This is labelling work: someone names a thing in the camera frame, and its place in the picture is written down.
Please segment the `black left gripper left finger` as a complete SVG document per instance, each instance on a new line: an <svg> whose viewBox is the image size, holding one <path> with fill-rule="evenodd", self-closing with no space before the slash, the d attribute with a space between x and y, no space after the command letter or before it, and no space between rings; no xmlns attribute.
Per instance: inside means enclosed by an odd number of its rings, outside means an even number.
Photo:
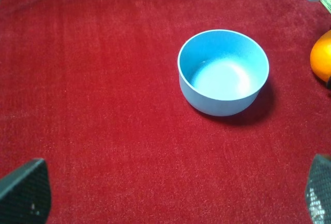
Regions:
<svg viewBox="0 0 331 224"><path fill-rule="evenodd" d="M1 223L46 223L51 204L44 159L34 158L1 178Z"/></svg>

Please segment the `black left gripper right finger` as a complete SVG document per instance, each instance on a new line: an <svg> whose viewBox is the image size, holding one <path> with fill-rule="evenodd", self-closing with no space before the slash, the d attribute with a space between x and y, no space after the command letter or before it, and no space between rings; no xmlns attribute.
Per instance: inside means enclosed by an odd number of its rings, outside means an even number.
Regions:
<svg viewBox="0 0 331 224"><path fill-rule="evenodd" d="M309 169L305 200L313 223L330 223L330 156L315 155Z"/></svg>

